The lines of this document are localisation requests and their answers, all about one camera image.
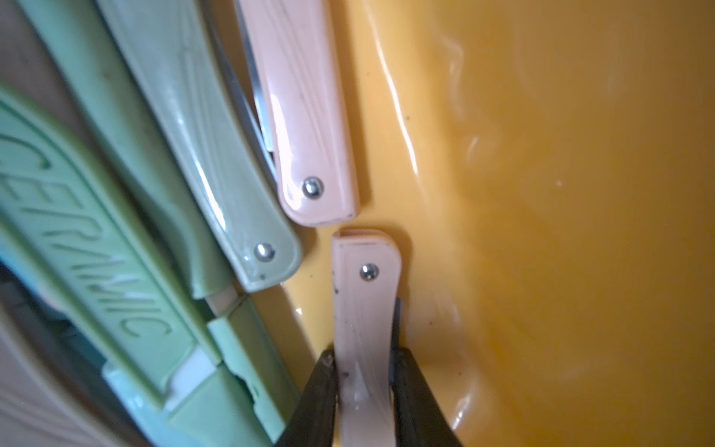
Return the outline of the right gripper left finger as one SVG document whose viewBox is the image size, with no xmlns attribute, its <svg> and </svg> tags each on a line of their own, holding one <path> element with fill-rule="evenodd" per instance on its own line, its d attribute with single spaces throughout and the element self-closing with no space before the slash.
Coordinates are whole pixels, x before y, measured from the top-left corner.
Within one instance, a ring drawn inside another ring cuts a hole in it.
<svg viewBox="0 0 715 447">
<path fill-rule="evenodd" d="M 332 446 L 337 399 L 338 370 L 334 350 L 328 348 L 318 357 L 297 407 L 275 447 Z"/>
</svg>

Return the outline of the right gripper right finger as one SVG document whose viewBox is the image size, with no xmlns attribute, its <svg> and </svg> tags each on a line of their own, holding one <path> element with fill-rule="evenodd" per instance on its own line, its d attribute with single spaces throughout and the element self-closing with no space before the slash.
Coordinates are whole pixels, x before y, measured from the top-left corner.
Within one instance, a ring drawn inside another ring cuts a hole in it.
<svg viewBox="0 0 715 447">
<path fill-rule="evenodd" d="M 394 349 L 391 366 L 397 446 L 462 446 L 411 350 Z"/>
</svg>

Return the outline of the pink folding knife top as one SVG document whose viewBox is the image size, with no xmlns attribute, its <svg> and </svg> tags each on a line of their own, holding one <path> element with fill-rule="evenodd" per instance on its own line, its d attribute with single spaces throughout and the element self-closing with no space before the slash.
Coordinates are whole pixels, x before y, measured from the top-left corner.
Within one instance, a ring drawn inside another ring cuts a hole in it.
<svg viewBox="0 0 715 447">
<path fill-rule="evenodd" d="M 378 230 L 344 229 L 331 238 L 334 353 L 343 446 L 394 446 L 389 384 L 400 250 Z"/>
</svg>

